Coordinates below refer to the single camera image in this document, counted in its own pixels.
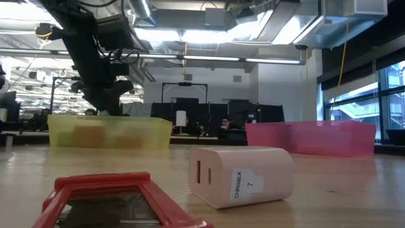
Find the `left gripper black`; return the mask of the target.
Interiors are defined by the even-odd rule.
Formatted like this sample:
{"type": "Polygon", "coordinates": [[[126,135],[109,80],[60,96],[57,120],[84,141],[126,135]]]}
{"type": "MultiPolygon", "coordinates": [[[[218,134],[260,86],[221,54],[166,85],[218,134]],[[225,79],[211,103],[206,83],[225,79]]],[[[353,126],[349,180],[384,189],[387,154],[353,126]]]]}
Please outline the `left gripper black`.
{"type": "Polygon", "coordinates": [[[71,91],[83,92],[83,98],[95,106],[99,116],[122,116],[120,97],[133,89],[131,81],[118,80],[129,76],[130,68],[123,63],[86,63],[75,66],[80,80],[71,85],[71,91]]]}

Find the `pink labelled charger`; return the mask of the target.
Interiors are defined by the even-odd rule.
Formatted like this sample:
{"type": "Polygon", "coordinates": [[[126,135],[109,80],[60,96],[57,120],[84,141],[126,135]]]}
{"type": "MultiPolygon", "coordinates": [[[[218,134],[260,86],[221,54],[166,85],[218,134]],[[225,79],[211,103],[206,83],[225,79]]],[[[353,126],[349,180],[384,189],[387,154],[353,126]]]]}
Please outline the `pink labelled charger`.
{"type": "Polygon", "coordinates": [[[189,188],[215,209],[284,200],[294,189],[294,162],[282,148],[194,148],[189,188]]]}

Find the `yellow translucent bin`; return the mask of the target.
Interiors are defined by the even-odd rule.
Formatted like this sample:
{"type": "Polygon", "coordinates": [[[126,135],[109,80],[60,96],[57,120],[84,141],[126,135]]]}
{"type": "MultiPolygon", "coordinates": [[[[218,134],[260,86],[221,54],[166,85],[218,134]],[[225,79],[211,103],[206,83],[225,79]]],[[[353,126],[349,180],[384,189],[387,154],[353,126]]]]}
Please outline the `yellow translucent bin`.
{"type": "Polygon", "coordinates": [[[155,117],[116,117],[88,115],[49,115],[47,118],[50,145],[56,145],[58,132],[73,132],[76,126],[101,126],[104,129],[104,147],[115,147],[116,136],[141,137],[141,150],[162,149],[169,145],[172,123],[155,117]]]}

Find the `black rig stand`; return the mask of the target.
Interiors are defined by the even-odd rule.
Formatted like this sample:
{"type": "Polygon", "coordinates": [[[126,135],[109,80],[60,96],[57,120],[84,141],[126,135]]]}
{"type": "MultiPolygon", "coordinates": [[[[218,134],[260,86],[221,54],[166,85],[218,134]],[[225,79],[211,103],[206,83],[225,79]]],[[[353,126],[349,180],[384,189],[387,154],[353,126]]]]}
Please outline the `black rig stand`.
{"type": "Polygon", "coordinates": [[[72,91],[79,77],[53,77],[49,109],[52,114],[83,115],[87,109],[97,110],[83,98],[81,90],[72,91]]]}

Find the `red framed case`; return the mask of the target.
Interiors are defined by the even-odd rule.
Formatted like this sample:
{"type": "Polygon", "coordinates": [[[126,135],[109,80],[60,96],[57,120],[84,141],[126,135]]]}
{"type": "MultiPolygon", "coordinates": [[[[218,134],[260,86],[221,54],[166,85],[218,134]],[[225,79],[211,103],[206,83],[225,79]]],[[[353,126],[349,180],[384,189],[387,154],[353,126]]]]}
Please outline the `red framed case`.
{"type": "Polygon", "coordinates": [[[214,228],[192,218],[149,173],[60,177],[32,228],[214,228]]]}

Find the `black monitor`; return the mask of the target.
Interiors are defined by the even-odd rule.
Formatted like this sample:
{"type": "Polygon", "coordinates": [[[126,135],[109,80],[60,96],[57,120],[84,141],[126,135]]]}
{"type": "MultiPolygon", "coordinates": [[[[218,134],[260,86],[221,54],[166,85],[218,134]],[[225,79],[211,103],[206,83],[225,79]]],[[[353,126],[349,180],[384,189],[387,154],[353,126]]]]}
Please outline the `black monitor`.
{"type": "Polygon", "coordinates": [[[16,100],[16,91],[0,94],[0,109],[5,109],[5,122],[18,122],[21,104],[16,100]]]}
{"type": "Polygon", "coordinates": [[[395,146],[405,146],[405,129],[386,130],[391,144],[395,146]]]}

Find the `ceiling light strip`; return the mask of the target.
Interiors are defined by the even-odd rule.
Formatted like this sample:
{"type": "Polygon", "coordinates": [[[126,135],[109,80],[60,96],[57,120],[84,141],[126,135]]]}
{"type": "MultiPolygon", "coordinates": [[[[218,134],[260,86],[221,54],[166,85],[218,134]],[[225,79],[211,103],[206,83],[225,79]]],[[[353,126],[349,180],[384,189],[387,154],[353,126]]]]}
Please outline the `ceiling light strip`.
{"type": "MultiPolygon", "coordinates": [[[[42,55],[42,56],[68,56],[68,51],[58,51],[49,49],[13,49],[0,47],[0,54],[20,54],[42,55]]],[[[243,57],[225,57],[225,56],[198,56],[186,54],[139,54],[138,52],[123,53],[122,57],[139,57],[153,60],[191,60],[191,61],[224,61],[235,63],[259,63],[259,64],[278,64],[278,65],[305,65],[306,60],[292,60],[280,58],[243,58],[243,57]]]]}

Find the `grey ceiling box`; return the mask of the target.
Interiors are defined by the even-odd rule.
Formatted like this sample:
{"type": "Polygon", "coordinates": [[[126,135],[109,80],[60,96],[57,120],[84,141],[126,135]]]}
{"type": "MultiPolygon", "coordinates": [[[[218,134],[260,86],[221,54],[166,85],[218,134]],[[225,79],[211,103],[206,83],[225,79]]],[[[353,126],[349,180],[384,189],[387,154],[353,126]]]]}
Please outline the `grey ceiling box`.
{"type": "Polygon", "coordinates": [[[225,25],[224,9],[206,8],[204,25],[209,27],[224,27],[225,25]]]}

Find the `red translucent bin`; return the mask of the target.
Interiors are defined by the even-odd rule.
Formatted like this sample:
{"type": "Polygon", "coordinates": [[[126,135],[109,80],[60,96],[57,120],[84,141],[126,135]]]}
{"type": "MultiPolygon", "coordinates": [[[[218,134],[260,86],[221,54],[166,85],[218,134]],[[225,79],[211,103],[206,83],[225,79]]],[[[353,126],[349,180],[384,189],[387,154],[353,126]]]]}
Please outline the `red translucent bin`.
{"type": "Polygon", "coordinates": [[[353,120],[246,124],[250,146],[334,157],[373,155],[376,133],[376,125],[353,120]]]}

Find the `green wall charger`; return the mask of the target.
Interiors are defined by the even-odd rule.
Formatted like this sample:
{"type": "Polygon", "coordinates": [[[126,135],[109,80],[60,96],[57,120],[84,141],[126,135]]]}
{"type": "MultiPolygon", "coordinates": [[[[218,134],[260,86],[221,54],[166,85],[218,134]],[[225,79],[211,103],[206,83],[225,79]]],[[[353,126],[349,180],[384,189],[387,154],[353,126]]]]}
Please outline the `green wall charger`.
{"type": "Polygon", "coordinates": [[[56,145],[58,147],[71,147],[73,146],[73,132],[58,132],[56,134],[56,145]]]}

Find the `black gantry frame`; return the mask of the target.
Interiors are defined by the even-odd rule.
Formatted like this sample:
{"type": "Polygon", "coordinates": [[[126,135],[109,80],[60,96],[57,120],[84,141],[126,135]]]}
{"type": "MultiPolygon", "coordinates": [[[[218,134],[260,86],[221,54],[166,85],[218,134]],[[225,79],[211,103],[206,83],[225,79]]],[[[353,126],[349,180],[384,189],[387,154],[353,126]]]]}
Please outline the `black gantry frame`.
{"type": "Polygon", "coordinates": [[[162,82],[161,85],[161,103],[163,103],[164,101],[164,88],[165,85],[176,85],[176,86],[185,86],[185,87],[189,87],[189,86],[204,86],[205,87],[205,103],[209,103],[208,102],[208,84],[197,84],[197,83],[192,83],[192,82],[162,82]]]}

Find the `round silver duct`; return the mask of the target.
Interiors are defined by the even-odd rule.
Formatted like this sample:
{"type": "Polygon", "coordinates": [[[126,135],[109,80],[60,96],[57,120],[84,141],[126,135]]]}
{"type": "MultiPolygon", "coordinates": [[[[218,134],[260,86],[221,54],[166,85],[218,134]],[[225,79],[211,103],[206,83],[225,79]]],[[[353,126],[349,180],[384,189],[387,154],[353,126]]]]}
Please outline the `round silver duct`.
{"type": "Polygon", "coordinates": [[[128,3],[134,12],[135,22],[145,21],[151,26],[156,26],[152,18],[153,6],[150,0],[128,0],[128,3]]]}

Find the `black partition wall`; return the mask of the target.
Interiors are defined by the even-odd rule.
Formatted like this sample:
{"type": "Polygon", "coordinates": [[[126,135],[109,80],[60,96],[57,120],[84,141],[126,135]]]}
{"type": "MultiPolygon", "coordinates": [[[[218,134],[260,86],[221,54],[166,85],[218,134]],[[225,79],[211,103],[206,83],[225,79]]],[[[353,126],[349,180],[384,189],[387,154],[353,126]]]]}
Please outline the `black partition wall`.
{"type": "Polygon", "coordinates": [[[281,105],[251,103],[248,100],[230,100],[227,103],[200,103],[197,98],[177,98],[169,103],[153,103],[151,116],[169,120],[173,124],[173,135],[186,135],[185,127],[175,125],[176,111],[186,111],[189,120],[204,127],[200,136],[217,137],[219,139],[246,138],[246,124],[262,122],[283,122],[284,109],[281,105]],[[228,117],[240,130],[221,130],[222,118],[228,117]]]}

